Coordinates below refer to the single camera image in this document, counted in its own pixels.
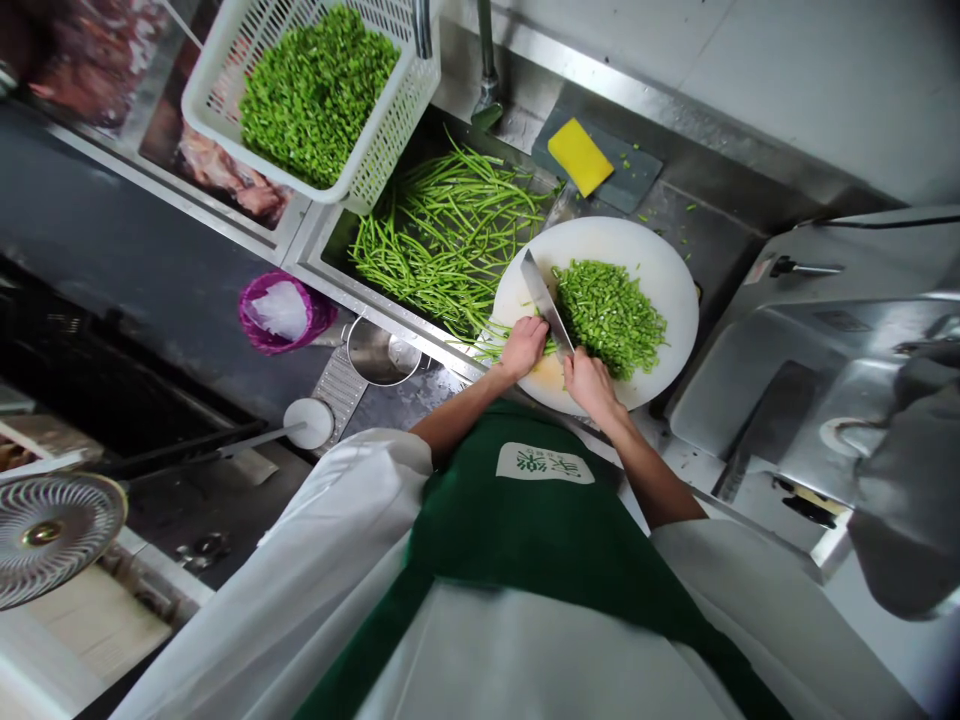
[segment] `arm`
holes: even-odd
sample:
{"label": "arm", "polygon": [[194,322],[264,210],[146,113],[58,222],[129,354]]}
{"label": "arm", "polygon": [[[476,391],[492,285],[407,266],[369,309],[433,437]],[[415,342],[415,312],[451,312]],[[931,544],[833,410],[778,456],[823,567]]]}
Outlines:
{"label": "arm", "polygon": [[564,360],[563,374],[570,396],[613,443],[650,529],[706,518],[689,488],[630,420],[627,409],[614,395],[606,366],[577,348],[575,355]]}
{"label": "arm", "polygon": [[490,403],[533,369],[543,355],[548,329],[541,318],[520,318],[510,332],[500,362],[410,429],[430,446],[434,467],[450,457]]}

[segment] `white cutting board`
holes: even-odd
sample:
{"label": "white cutting board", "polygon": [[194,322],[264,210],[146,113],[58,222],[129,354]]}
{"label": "white cutting board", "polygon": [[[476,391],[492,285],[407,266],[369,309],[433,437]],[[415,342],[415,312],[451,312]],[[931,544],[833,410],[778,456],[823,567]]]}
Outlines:
{"label": "white cutting board", "polygon": [[[630,380],[615,383],[617,398],[628,410],[653,400],[680,374],[697,336],[697,290],[683,258],[659,235],[628,220],[578,218],[545,230],[525,249],[536,258],[551,293],[555,293],[557,284],[551,268],[566,268],[571,260],[623,265],[631,277],[640,277],[641,292],[667,321],[669,346],[659,347],[660,364],[649,374],[637,370]],[[493,320],[508,327],[535,310],[520,272],[522,256],[521,251],[507,266],[493,305]],[[544,357],[519,384],[549,408],[571,415],[586,414],[564,390],[563,368],[555,355]]]}

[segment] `white chef coat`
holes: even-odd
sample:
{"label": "white chef coat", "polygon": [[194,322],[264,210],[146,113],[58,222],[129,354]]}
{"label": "white chef coat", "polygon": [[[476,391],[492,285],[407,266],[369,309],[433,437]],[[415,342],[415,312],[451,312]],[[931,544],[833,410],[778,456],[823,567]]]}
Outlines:
{"label": "white chef coat", "polygon": [[[113,717],[290,717],[400,572],[431,472],[409,433],[336,446]],[[923,715],[782,549],[723,520],[651,541],[794,718]],[[442,583],[358,716],[742,717],[689,647],[558,600]]]}

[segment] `metal bowl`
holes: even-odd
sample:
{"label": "metal bowl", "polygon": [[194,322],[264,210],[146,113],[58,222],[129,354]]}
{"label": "metal bowl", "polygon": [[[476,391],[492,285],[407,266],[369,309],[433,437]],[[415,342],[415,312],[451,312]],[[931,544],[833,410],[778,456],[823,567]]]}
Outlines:
{"label": "metal bowl", "polygon": [[347,336],[347,357],[368,383],[389,387],[413,375],[423,353],[369,320],[357,318]]}

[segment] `fan grille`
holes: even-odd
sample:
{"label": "fan grille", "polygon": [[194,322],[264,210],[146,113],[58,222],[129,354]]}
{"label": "fan grille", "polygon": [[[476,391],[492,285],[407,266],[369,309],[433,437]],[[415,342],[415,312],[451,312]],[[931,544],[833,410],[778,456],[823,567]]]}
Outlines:
{"label": "fan grille", "polygon": [[126,519],[108,478],[52,473],[0,485],[0,610],[50,592],[94,562]]}

